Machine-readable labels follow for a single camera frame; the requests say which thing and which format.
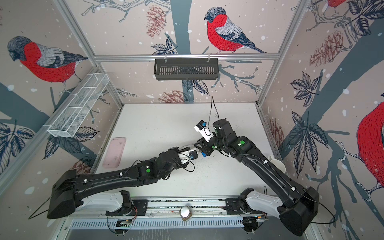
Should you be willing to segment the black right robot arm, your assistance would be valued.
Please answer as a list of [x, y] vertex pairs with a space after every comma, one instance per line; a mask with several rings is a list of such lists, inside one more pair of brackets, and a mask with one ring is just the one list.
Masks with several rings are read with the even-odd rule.
[[305, 188], [276, 167], [247, 137], [238, 137], [226, 119], [214, 122], [211, 132], [207, 123], [198, 122], [194, 129], [202, 135], [195, 143], [206, 156], [214, 151], [224, 152], [256, 173], [276, 194], [262, 194], [253, 188], [245, 189], [238, 197], [240, 211], [266, 213], [280, 219], [294, 235], [302, 236], [319, 210], [319, 193]]

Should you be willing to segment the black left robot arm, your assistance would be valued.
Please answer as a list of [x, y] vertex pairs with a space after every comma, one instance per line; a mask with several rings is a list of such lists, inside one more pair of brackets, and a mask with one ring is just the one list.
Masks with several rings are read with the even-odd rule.
[[92, 175], [80, 175], [76, 170], [68, 170], [52, 187], [47, 218], [52, 220], [67, 217], [84, 204], [83, 199], [98, 193], [165, 181], [174, 170], [185, 170], [197, 158], [197, 149], [187, 147], [179, 150], [175, 147], [161, 152], [156, 158], [138, 160], [131, 167], [122, 170]]

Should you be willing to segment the pink rectangular tray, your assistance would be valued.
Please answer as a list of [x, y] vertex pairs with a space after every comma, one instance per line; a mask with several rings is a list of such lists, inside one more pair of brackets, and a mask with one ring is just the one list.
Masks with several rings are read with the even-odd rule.
[[124, 137], [113, 138], [111, 140], [103, 160], [103, 168], [116, 169], [120, 165], [125, 144], [126, 138]]

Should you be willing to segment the round silver knob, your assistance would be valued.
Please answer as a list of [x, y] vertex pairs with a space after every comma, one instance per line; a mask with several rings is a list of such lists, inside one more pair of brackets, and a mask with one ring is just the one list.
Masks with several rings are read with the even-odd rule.
[[180, 209], [179, 214], [183, 221], [187, 221], [192, 217], [192, 210], [189, 206], [184, 206]]

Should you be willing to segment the white ceramic mug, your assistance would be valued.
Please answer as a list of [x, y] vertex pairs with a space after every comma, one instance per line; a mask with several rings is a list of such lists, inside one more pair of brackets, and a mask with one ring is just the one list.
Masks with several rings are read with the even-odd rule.
[[276, 159], [273, 155], [270, 155], [270, 156], [268, 157], [268, 159], [269, 159], [269, 161], [270, 161], [274, 166], [276, 166], [281, 172], [286, 173], [286, 170], [287, 170], [287, 169], [286, 169], [285, 164], [284, 164], [282, 161]]

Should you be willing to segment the dark grey hanging shelf basket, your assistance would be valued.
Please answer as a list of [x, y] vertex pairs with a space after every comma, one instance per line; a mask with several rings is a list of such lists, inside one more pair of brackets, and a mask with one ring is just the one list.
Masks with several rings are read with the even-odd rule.
[[157, 59], [154, 75], [158, 81], [216, 80], [219, 76], [219, 60]]

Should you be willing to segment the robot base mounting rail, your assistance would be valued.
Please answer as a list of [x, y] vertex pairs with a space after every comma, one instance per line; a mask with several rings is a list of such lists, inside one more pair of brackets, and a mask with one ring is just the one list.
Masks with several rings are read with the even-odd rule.
[[246, 213], [239, 200], [138, 200], [127, 216], [105, 216], [98, 219], [75, 219], [70, 230], [110, 230], [125, 234], [133, 230], [250, 228], [252, 231], [268, 220], [260, 211]]

